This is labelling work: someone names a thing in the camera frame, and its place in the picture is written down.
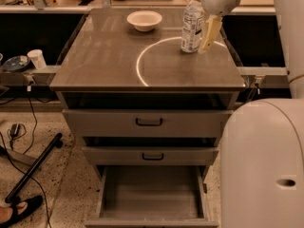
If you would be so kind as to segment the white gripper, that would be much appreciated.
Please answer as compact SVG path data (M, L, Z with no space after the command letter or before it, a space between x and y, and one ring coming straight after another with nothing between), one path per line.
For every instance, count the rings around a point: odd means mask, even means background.
M213 14L206 21L207 29L203 33L199 53L209 50L217 39L222 27L222 17L229 14L240 3L240 0L200 0L204 10Z

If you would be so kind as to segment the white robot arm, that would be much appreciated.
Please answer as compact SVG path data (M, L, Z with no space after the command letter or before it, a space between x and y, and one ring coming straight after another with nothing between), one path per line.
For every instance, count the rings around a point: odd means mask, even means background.
M291 96L238 108L220 151L221 228L304 228L304 0L274 0Z

